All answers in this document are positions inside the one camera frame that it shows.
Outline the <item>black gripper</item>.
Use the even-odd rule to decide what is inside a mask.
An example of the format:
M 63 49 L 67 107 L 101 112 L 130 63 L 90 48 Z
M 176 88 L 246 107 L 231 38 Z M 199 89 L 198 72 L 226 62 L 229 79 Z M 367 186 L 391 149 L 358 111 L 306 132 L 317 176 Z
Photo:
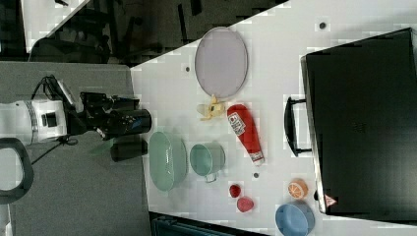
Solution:
M 125 98 L 118 95 L 108 97 L 105 93 L 82 92 L 80 94 L 83 110 L 77 112 L 71 108 L 67 115 L 67 132 L 77 136 L 87 131 L 97 131 L 104 141 L 116 136 L 107 133 L 109 114 L 116 110 L 137 110 L 139 101 L 134 98 Z

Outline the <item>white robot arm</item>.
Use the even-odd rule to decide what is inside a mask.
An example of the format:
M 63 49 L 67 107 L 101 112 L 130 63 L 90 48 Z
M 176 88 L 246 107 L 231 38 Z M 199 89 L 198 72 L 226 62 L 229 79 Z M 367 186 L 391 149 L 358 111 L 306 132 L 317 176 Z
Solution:
M 22 198 L 33 182 L 27 147 L 58 141 L 88 131 L 104 139 L 133 133 L 138 109 L 136 98 L 83 92 L 82 109 L 68 96 L 56 99 L 20 100 L 1 105 L 1 203 Z

